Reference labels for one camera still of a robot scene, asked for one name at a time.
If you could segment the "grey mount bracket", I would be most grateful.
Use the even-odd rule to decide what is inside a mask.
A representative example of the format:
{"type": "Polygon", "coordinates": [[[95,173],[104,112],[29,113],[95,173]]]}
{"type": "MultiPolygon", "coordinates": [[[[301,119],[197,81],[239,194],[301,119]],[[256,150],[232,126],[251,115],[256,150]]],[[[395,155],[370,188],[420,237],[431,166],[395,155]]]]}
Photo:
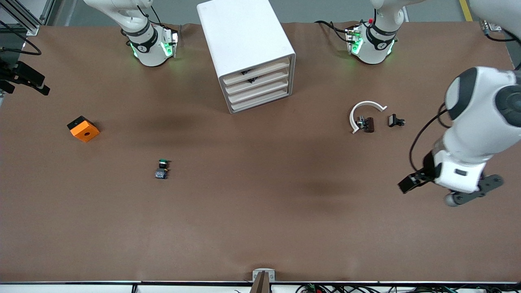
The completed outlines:
{"type": "Polygon", "coordinates": [[[258,268],[252,271],[252,280],[255,281],[258,275],[262,275],[264,273],[264,279],[268,280],[268,282],[276,281],[276,273],[274,269],[271,268],[258,268]]]}

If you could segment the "green push button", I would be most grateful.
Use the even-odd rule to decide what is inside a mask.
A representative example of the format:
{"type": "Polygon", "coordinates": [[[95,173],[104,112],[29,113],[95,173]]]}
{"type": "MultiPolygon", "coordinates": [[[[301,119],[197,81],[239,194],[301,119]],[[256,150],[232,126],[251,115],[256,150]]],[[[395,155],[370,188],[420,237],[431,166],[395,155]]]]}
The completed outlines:
{"type": "Polygon", "coordinates": [[[154,177],[156,179],[167,179],[170,163],[171,161],[166,159],[158,160],[158,168],[155,170],[154,177]]]}

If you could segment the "orange and black box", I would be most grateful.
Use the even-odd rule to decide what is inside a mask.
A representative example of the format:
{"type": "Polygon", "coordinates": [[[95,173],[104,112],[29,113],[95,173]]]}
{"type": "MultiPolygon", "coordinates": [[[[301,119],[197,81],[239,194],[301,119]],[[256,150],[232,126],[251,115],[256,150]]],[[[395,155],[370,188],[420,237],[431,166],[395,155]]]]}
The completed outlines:
{"type": "Polygon", "coordinates": [[[82,142],[89,142],[91,139],[100,134],[99,129],[89,119],[79,116],[69,124],[67,128],[71,135],[82,142]]]}

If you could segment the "brown table cover mat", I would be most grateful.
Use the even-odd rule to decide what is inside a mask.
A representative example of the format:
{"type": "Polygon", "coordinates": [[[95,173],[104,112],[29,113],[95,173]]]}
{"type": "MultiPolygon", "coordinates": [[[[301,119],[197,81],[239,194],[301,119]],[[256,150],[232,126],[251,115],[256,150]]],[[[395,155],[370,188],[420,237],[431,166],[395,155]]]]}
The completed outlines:
{"type": "Polygon", "coordinates": [[[283,27],[292,96],[233,115],[197,24],[158,68],[114,26],[41,28],[42,55],[21,59],[50,94],[18,86],[0,107],[0,282],[242,281],[261,267],[288,281],[521,281],[521,144],[487,164],[504,185],[460,207],[439,186],[397,186],[451,80],[511,69],[506,46],[475,23],[407,23],[367,66],[323,26],[283,27]],[[357,108],[374,132],[352,134],[361,101],[387,109],[357,108]],[[100,131],[89,142],[67,128],[79,116],[100,131]]]}

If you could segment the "small brown component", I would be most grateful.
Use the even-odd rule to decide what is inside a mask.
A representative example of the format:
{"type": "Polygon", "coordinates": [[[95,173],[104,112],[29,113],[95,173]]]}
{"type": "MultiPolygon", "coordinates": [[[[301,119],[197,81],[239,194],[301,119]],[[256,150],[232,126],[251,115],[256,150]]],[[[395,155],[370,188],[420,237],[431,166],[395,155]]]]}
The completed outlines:
{"type": "Polygon", "coordinates": [[[365,118],[363,116],[359,116],[359,119],[356,121],[356,124],[359,130],[363,130],[363,132],[374,132],[374,119],[372,117],[365,118]]]}

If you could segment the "white curved bracket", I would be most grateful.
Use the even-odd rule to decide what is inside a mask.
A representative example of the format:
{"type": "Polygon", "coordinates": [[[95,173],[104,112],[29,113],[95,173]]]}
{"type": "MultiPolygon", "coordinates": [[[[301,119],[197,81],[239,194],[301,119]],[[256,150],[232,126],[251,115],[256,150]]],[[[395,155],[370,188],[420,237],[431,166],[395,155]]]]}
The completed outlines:
{"type": "Polygon", "coordinates": [[[387,109],[387,106],[382,106],[379,103],[374,102],[374,101],[361,101],[361,102],[355,104],[349,113],[349,122],[350,122],[351,128],[353,129],[352,134],[355,134],[357,131],[359,131],[361,129],[359,124],[357,124],[357,122],[355,122],[354,113],[357,110],[357,108],[362,107],[362,106],[370,106],[370,107],[376,108],[380,112],[383,112],[387,109]]]}

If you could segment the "white table edge rail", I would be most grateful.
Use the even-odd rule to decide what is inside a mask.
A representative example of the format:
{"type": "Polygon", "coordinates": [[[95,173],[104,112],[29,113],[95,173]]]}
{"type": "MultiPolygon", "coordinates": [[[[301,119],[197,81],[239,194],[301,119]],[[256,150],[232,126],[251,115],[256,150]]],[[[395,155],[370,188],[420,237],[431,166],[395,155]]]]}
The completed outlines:
{"type": "MultiPolygon", "coordinates": [[[[249,293],[253,281],[0,282],[0,293],[249,293]]],[[[275,281],[271,293],[521,293],[521,281],[275,281]]]]}

